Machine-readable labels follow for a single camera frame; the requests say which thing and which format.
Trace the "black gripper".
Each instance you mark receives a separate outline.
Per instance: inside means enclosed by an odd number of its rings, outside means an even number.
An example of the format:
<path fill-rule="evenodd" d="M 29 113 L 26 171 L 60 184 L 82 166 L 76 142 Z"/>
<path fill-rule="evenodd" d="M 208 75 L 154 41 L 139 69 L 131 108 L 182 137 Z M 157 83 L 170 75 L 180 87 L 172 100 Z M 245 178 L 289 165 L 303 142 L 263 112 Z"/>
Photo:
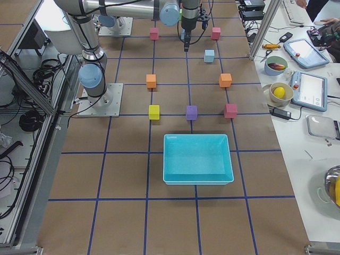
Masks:
<path fill-rule="evenodd" d="M 208 26 L 209 15 L 202 6 L 182 7 L 181 27 L 184 30 L 184 51 L 187 52 L 190 47 L 191 31 L 196 28 L 196 23 L 202 23 L 202 29 L 206 30 Z"/>

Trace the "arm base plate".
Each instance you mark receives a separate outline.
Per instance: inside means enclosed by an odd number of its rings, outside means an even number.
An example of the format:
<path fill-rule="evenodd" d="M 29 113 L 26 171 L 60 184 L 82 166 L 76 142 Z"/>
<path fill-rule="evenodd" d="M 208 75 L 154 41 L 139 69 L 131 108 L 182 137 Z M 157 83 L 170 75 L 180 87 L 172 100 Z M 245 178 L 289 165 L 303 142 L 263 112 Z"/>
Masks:
<path fill-rule="evenodd" d="M 107 90 L 97 102 L 96 98 L 88 97 L 85 89 L 82 97 L 85 100 L 79 102 L 79 117 L 118 117 L 120 115 L 121 100 L 123 94 L 123 83 L 107 83 Z"/>
<path fill-rule="evenodd" d="M 98 35 L 100 37 L 125 37 L 131 35 L 133 18 L 100 15 L 98 21 Z"/>

